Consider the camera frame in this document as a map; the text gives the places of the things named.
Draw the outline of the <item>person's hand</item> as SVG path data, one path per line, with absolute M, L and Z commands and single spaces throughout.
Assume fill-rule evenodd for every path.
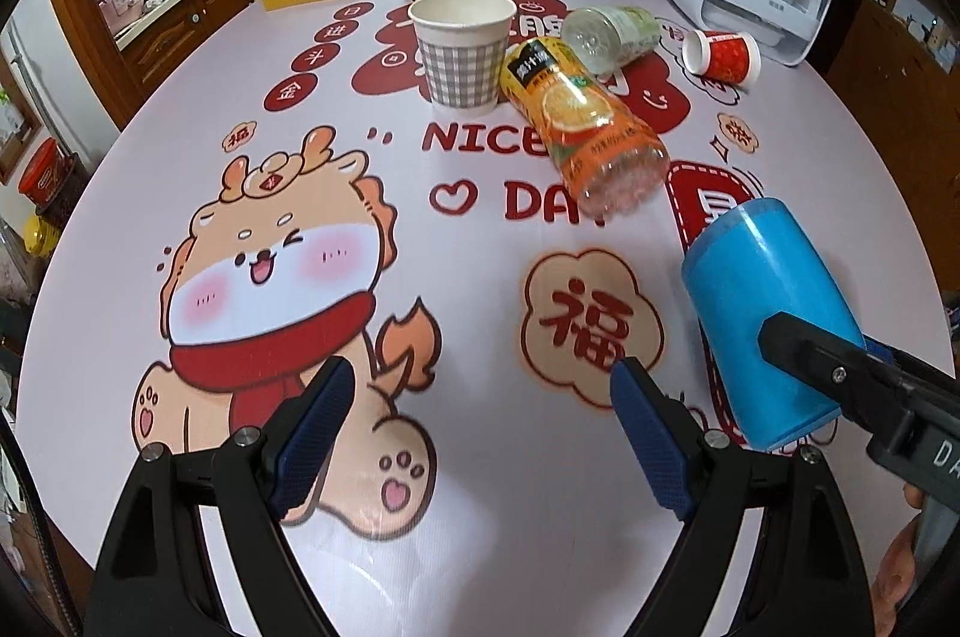
M 871 587 L 874 629 L 877 637 L 889 637 L 896 623 L 896 608 L 907 598 L 916 577 L 913 541 L 919 517 L 914 517 L 895 536 L 880 562 Z

